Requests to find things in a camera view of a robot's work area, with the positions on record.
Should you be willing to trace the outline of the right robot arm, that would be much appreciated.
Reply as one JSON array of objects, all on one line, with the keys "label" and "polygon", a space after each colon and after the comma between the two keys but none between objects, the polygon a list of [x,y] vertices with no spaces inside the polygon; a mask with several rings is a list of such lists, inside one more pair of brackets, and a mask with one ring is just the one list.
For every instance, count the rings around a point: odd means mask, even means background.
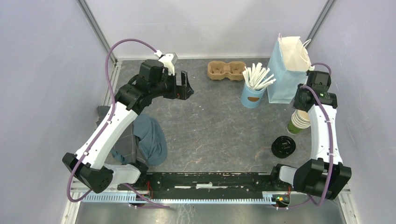
[{"label": "right robot arm", "polygon": [[328,91],[331,85],[328,72],[307,71],[306,74],[306,83],[297,86],[293,107],[306,112],[310,119],[311,157],[299,168],[277,164],[269,183],[275,190],[290,184],[297,192],[333,200],[352,176],[337,146],[337,96]]}]

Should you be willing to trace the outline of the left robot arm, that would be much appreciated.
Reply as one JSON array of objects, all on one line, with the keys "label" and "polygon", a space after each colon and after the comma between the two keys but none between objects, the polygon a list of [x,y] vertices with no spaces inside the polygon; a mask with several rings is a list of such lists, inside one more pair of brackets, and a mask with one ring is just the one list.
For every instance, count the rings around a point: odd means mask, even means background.
[{"label": "left robot arm", "polygon": [[66,153],[63,164],[90,191],[101,193],[110,185],[129,183],[135,190],[143,189],[147,178],[132,164],[109,165],[107,155],[126,128],[157,97],[187,100],[194,90],[191,88],[187,71],[181,71],[181,85],[177,75],[172,75],[164,62],[145,60],[139,73],[119,88],[115,104],[89,140],[75,153]]}]

